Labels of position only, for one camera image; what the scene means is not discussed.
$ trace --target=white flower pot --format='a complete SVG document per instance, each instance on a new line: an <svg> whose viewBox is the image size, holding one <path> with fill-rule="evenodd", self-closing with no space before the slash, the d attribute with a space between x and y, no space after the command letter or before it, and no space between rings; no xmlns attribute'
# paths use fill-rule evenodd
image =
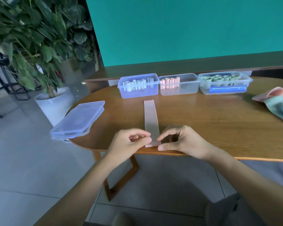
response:
<svg viewBox="0 0 283 226"><path fill-rule="evenodd" d="M55 126L65 117L75 103L75 99L68 87L61 87L57 92L53 92L56 95L55 98L50 98L47 93L41 93L35 97L35 101L50 123Z"/></svg>

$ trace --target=teal wall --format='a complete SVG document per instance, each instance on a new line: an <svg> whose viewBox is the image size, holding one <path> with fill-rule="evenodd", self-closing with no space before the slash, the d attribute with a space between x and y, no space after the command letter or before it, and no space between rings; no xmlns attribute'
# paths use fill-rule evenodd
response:
<svg viewBox="0 0 283 226"><path fill-rule="evenodd" d="M105 66L283 51L283 0L87 0Z"/></svg>

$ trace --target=gray tile floor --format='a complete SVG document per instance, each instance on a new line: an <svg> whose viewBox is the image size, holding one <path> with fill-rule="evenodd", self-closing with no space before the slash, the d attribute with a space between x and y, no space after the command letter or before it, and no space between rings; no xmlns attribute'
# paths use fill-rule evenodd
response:
<svg viewBox="0 0 283 226"><path fill-rule="evenodd" d="M71 85L76 99L88 92L82 76ZM33 99L0 99L0 225L32 225L94 163L90 151L49 138L50 122ZM176 156L136 155L140 170L108 202L99 192L87 220L111 224L120 212L136 225L205 225L204 209L235 190L209 164ZM245 161L283 185L283 163ZM113 186L131 167L126 161L108 177Z"/></svg>

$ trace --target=table leg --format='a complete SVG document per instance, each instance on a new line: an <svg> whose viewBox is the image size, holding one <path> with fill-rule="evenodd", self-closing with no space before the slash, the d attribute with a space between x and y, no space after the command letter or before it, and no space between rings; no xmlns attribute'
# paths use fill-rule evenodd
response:
<svg viewBox="0 0 283 226"><path fill-rule="evenodd" d="M102 158L101 152L98 151L98 150L92 150L92 154L93 154L93 158L94 158L95 162L99 161ZM123 186L139 170L139 165L138 165L134 155L130 157L130 161L131 161L133 167L130 169L130 171L127 172L127 174L125 174L124 177L121 178L121 180L119 180L119 182L117 182L117 184L115 184L115 186L110 188L109 184L108 184L108 180L107 179L104 180L103 186L105 188L106 195L107 195L107 198L108 198L109 201L111 201L112 198L114 198L114 196L121 190L121 188L123 188Z"/></svg>

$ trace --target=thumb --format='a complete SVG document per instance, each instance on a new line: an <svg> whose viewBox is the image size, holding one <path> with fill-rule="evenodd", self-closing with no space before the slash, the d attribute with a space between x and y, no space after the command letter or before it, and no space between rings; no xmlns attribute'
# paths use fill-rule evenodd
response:
<svg viewBox="0 0 283 226"><path fill-rule="evenodd" d="M133 142L133 146L140 149L141 147L151 143L151 141L152 141L151 137L143 137L140 140Z"/></svg>
<svg viewBox="0 0 283 226"><path fill-rule="evenodd" d="M178 149L178 142L163 143L159 145L158 147L159 151L170 151L170 150L177 150L177 149Z"/></svg>

